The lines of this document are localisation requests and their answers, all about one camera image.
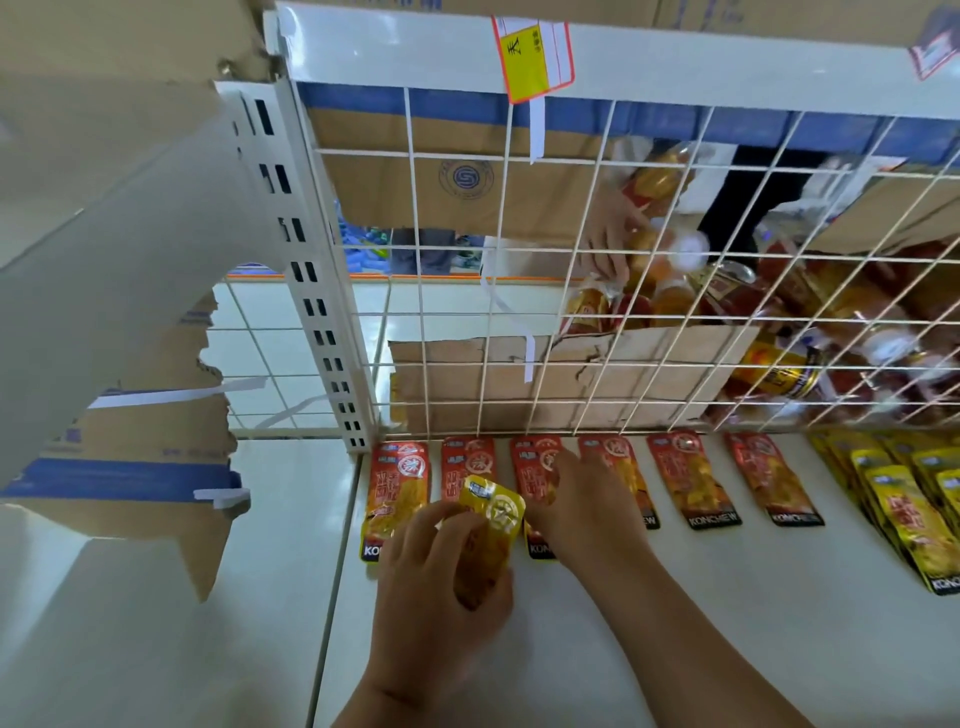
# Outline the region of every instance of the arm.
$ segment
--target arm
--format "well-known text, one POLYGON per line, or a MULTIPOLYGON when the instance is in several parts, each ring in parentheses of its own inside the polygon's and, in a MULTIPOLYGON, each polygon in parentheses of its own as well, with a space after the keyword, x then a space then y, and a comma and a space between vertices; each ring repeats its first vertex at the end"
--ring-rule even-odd
POLYGON ((600 609, 658 726, 808 726, 660 564, 603 461, 563 451, 556 464, 555 502, 528 503, 527 519, 600 609))
POLYGON ((485 522, 457 503, 430 503, 384 544, 370 659, 334 728, 417 728, 466 678, 514 605, 509 571, 473 612, 453 593, 464 544, 485 522))

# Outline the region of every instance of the price tag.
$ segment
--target price tag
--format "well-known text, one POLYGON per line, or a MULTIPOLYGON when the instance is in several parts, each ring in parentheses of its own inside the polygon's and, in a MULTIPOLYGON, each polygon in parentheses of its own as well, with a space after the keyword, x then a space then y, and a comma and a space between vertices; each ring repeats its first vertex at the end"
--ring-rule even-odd
POLYGON ((573 50, 566 23, 495 17, 493 32, 511 104, 573 83, 573 50))

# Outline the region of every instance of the person's hand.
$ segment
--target person's hand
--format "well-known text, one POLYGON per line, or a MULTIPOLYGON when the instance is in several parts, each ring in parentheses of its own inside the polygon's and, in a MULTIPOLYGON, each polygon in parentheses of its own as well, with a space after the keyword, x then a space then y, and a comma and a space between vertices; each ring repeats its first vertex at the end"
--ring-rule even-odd
POLYGON ((628 256, 620 253, 633 231, 650 221, 610 182, 598 182, 580 241, 580 266, 621 288, 630 277, 628 256))
POLYGON ((506 623, 514 607, 510 571, 475 612, 453 593, 464 544, 485 522, 458 503, 438 501, 384 544, 370 661, 361 681, 369 690, 428 710, 467 676, 475 653, 506 623))
POLYGON ((633 495, 599 454, 581 460, 561 449, 553 467, 560 476, 556 498, 549 505, 528 500, 526 520, 562 564, 581 576, 649 548, 633 495))

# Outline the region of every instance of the blue stripe on box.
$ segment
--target blue stripe on box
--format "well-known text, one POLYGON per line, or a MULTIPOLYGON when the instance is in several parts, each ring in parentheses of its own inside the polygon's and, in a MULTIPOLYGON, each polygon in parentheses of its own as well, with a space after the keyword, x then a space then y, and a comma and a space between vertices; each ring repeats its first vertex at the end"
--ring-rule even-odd
MULTIPOLYGON (((404 114, 402 88, 309 83, 298 86, 300 98, 309 109, 404 114)), ((602 135, 609 104, 609 101, 548 96, 546 128, 551 132, 602 135)), ((505 94, 410 89, 410 112, 417 118, 504 126, 507 107, 505 94)), ((703 107, 620 102, 613 115, 611 136, 693 139, 704 113, 703 107)), ((717 108, 704 139, 776 147, 790 121, 788 111, 717 108)), ((790 141, 790 148, 864 154, 884 121, 885 117, 879 116, 809 112, 790 141)), ((514 123, 519 127, 530 126, 528 104, 516 108, 514 123)), ((960 125, 956 121, 901 118, 876 153, 943 164, 959 133, 960 125)))
POLYGON ((0 497, 194 502, 195 490, 240 487, 232 475, 229 465, 38 458, 0 497))

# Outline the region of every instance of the white tape strip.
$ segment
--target white tape strip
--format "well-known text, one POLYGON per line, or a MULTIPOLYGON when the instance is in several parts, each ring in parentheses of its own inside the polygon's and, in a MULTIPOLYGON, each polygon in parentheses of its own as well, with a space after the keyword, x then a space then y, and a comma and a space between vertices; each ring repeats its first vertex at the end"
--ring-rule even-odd
POLYGON ((194 500, 212 500, 218 511, 250 500, 250 488, 204 488, 193 492, 194 500))
POLYGON ((139 407, 144 404, 168 404, 174 401, 203 400, 226 392, 246 392, 251 389, 263 389, 267 376, 251 376, 246 379, 221 384, 219 387, 204 389, 174 389, 166 392, 136 392, 128 395, 103 395, 93 401, 87 409, 110 409, 112 407, 139 407))
POLYGON ((530 99, 530 163, 543 159, 546 145, 546 97, 530 99))
POLYGON ((282 412, 277 412, 273 417, 268 417, 262 423, 257 423, 254 425, 256 429, 266 429, 267 427, 273 427, 276 423, 281 423, 289 417, 296 415, 301 410, 306 409, 314 402, 329 400, 329 395, 318 395, 317 397, 308 397, 302 402, 295 404, 292 407, 287 407, 282 412))
POLYGON ((497 308, 510 317, 510 321, 514 325, 514 328, 517 330, 517 332, 526 338, 527 347, 523 366, 523 381, 529 383, 534 380, 534 360, 537 357, 537 341, 534 339, 533 331, 526 327, 526 325, 517 317, 516 311, 510 308, 510 306, 503 299, 497 296, 493 291, 493 287, 487 283, 488 275, 492 278, 496 278, 496 251, 490 251, 488 261, 490 262, 490 272, 488 273, 486 270, 482 270, 480 272, 480 287, 483 288, 484 293, 491 297, 494 305, 496 305, 497 308))

